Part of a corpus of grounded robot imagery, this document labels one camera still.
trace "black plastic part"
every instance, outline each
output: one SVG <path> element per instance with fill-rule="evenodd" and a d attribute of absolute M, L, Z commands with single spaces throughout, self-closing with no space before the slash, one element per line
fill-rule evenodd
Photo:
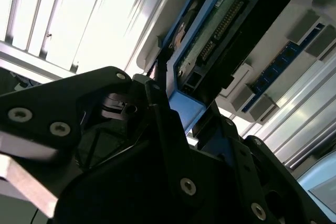
<path fill-rule="evenodd" d="M 0 131 L 24 140 L 34 140 L 31 147 L 24 150 L 10 148 L 8 154 L 43 162 L 68 160 L 81 139 L 81 122 L 90 116 L 94 105 L 108 93 L 127 92 L 130 84 L 131 78 L 126 73 L 115 67 L 106 67 L 2 95 Z M 13 108 L 30 110 L 32 119 L 24 123 L 10 120 L 8 112 Z M 51 134 L 49 128 L 54 122 L 67 123 L 71 128 L 70 134 L 63 137 Z M 19 145 L 13 139 L 3 139 L 3 147 L 15 144 Z"/>
<path fill-rule="evenodd" d="M 268 204 L 277 206 L 274 209 L 277 215 L 281 215 L 286 224 L 311 223 L 311 221 L 331 223 L 263 141 L 259 140 L 261 145 L 258 145 L 255 139 L 259 140 L 255 136 L 248 136 L 244 144 L 258 160 L 260 170 L 268 175 L 268 180 L 264 182 L 262 188 Z"/>
<path fill-rule="evenodd" d="M 259 0 L 240 26 L 235 37 L 223 48 L 219 45 L 215 54 L 221 56 L 207 72 L 195 90 L 193 97 L 210 105 L 222 88 L 228 87 L 232 75 L 261 40 L 290 0 Z"/>

